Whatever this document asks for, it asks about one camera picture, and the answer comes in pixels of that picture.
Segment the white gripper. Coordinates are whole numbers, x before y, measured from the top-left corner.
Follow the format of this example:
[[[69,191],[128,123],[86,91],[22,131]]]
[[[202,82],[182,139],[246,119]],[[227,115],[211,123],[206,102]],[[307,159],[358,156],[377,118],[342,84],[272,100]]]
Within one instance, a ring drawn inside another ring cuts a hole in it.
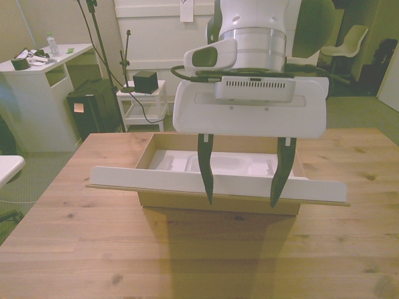
[[[182,80],[173,109],[173,126],[180,133],[198,135],[198,163],[205,193],[213,203],[211,154],[214,135],[278,137],[277,169],[271,183],[271,207],[277,204],[291,173],[296,138],[318,138],[326,128],[325,77],[296,77],[292,101],[218,100],[214,84]]]

